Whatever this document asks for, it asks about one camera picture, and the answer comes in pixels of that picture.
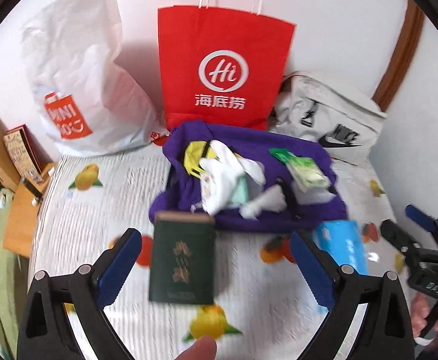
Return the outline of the person's left thumb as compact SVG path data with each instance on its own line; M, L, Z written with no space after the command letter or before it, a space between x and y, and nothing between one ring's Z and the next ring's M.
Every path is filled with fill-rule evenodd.
M214 360L217 349L217 342L212 337L202 336L191 347L177 356L176 360Z

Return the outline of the person's right hand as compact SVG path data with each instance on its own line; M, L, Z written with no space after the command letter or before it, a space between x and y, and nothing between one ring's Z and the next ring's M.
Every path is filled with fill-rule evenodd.
M421 292L417 292L411 304L411 325L414 338L420 336L421 331L426 327L426 318L430 312L431 309L426 296ZM436 332L435 341L438 341L438 320L435 323L434 331Z

